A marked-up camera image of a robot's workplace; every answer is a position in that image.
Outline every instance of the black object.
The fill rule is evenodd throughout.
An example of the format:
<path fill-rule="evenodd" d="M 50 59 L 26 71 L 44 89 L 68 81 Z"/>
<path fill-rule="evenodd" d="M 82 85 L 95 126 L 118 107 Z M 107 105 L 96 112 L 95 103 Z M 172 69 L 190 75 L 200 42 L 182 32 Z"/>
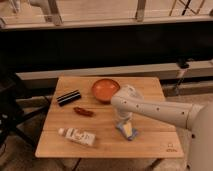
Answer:
<path fill-rule="evenodd" d="M 178 66 L 179 66 L 181 69 L 189 68 L 189 64 L 186 62 L 186 59 L 185 59 L 185 58 L 179 58 L 179 59 L 178 59 Z"/>
<path fill-rule="evenodd" d="M 25 114 L 16 103 L 16 99 L 29 97 L 31 97 L 30 91 L 22 80 L 16 74 L 0 66 L 0 148 L 10 132 L 14 132 L 33 147 L 36 146 L 32 139 L 17 128 L 17 125 L 41 114 L 41 112 L 47 112 L 49 105 Z"/>
<path fill-rule="evenodd" d="M 78 100 L 81 98 L 81 94 L 78 90 L 65 94 L 57 98 L 59 106 L 64 106 L 67 103 Z"/>

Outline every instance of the chair leg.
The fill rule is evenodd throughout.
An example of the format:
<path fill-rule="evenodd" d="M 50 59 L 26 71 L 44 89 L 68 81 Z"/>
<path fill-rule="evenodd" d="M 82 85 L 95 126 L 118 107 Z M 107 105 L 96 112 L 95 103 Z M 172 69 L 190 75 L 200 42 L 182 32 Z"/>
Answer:
<path fill-rule="evenodd" d="M 21 119 L 18 120 L 17 124 L 20 124 L 20 123 L 23 123 L 25 122 L 26 120 L 38 115 L 38 114 L 41 114 L 41 112 L 47 112 L 49 109 L 49 106 L 44 106 L 44 107 L 41 107 L 40 109 L 38 110 L 35 110 L 29 114 L 26 114 L 24 115 Z"/>
<path fill-rule="evenodd" d="M 26 136 L 22 131 L 20 131 L 18 128 L 13 128 L 11 131 L 15 132 L 19 137 L 21 137 L 24 141 L 26 141 L 28 144 L 30 144 L 32 147 L 36 147 L 35 142 L 30 139 L 28 136 Z"/>

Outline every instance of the railing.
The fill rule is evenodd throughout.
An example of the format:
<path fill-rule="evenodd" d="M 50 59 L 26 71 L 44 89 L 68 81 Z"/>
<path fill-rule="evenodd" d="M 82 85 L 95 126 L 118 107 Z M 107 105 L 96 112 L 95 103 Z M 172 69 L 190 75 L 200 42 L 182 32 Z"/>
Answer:
<path fill-rule="evenodd" d="M 213 19 L 212 0 L 0 0 L 0 28 L 63 28 Z"/>

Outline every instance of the floor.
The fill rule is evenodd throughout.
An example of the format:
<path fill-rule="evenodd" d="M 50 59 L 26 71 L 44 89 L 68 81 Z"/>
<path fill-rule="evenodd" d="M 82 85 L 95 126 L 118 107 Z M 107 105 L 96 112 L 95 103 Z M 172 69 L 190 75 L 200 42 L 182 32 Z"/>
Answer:
<path fill-rule="evenodd" d="M 208 104 L 213 101 L 213 93 L 189 94 L 181 96 L 167 97 L 168 101 L 175 102 L 188 102 L 198 104 Z M 20 101 L 20 105 L 25 107 L 26 112 L 31 111 L 37 105 L 44 102 L 41 99 L 34 99 L 32 102 L 26 103 Z M 45 115 L 41 114 L 36 116 L 33 120 L 28 121 L 21 126 L 26 134 L 29 134 L 35 141 L 38 141 L 39 135 L 42 130 L 42 125 Z M 155 171 L 183 171 L 186 165 L 186 158 L 189 147 L 190 133 L 186 130 L 177 128 L 177 132 L 185 153 L 182 159 L 166 159 L 160 163 L 154 170 Z M 66 166 L 73 170 L 77 159 L 62 159 Z M 83 159 L 78 165 L 76 170 L 79 171 L 138 171 L 144 170 L 154 159 Z M 23 142 L 20 138 L 11 135 L 6 141 L 5 152 L 0 157 L 0 170 L 2 171 L 62 171 L 65 170 L 61 167 L 57 159 L 40 159 L 34 155 L 34 150 Z"/>

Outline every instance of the table top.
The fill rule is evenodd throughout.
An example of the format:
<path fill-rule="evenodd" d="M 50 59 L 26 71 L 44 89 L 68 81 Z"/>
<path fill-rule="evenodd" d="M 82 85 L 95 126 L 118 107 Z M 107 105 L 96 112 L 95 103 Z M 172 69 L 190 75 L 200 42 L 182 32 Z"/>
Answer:
<path fill-rule="evenodd" d="M 145 116 L 133 114 L 133 127 L 139 134 L 127 141 L 115 128 L 115 109 L 97 101 L 93 83 L 107 77 L 60 77 L 36 149 L 37 157 L 63 158 L 179 158 L 183 151 L 176 128 Z M 146 100 L 164 101 L 160 82 L 152 77 L 110 77 L 120 86 L 134 86 Z M 82 98 L 60 107 L 56 98 L 74 90 Z M 73 107 L 91 110 L 91 118 L 77 115 Z M 93 147 L 71 142 L 58 134 L 59 128 L 77 128 L 96 135 Z"/>

